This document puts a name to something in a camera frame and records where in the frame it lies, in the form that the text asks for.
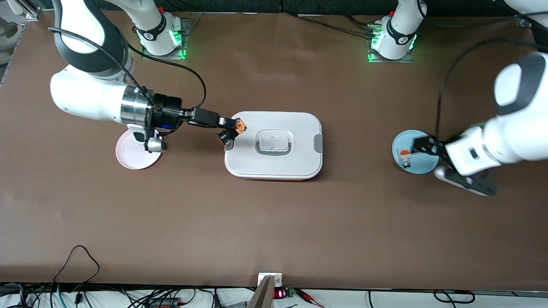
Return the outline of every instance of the table surface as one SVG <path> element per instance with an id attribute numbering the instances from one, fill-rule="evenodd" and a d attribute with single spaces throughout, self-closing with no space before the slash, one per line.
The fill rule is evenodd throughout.
<path id="1" fill-rule="evenodd" d="M 106 14 L 137 45 L 127 16 Z M 207 83 L 204 108 L 310 112 L 322 123 L 321 172 L 275 182 L 234 177 L 215 131 L 189 126 L 153 167 L 120 166 L 124 126 L 68 115 L 50 98 L 49 79 L 66 66 L 52 24 L 52 12 L 28 24 L 0 89 L 1 281 L 51 281 L 83 244 L 101 265 L 93 282 L 252 286 L 277 271 L 308 288 L 548 290 L 548 163 L 497 168 L 499 194 L 480 197 L 407 174 L 390 152 L 402 130 L 433 131 L 439 85 L 463 50 L 531 40 L 529 30 L 423 25 L 412 64 L 376 64 L 363 38 L 287 14 L 205 15 L 183 62 Z M 493 44 L 469 55 L 450 79 L 441 137 L 492 117 L 494 77 L 529 51 Z M 137 59 L 135 77 L 186 107 L 202 96 L 176 67 Z M 78 251 L 59 280 L 93 271 Z"/>

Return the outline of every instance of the small object on blue plate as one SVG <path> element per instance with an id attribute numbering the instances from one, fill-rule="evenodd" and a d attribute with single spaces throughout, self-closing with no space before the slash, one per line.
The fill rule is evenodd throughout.
<path id="1" fill-rule="evenodd" d="M 439 157 L 426 153 L 413 153 L 413 141 L 428 136 L 419 130 L 406 130 L 399 133 L 392 143 L 394 160 L 403 170 L 413 174 L 428 173 L 438 165 Z"/>

